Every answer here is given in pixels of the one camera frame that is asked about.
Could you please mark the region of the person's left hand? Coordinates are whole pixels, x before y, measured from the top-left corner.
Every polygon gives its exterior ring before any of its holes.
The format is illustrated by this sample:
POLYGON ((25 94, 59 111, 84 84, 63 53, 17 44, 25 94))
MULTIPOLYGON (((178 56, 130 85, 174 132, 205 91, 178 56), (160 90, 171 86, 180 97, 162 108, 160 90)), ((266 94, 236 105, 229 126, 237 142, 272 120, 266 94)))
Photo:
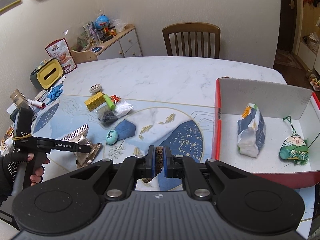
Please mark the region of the person's left hand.
MULTIPOLYGON (((25 168, 27 163, 30 163, 34 158, 33 153, 9 153, 1 157, 1 205, 7 200, 13 191, 14 183, 19 171, 25 168)), ((44 167, 36 169, 29 176, 31 186, 39 184, 43 180, 44 167)))

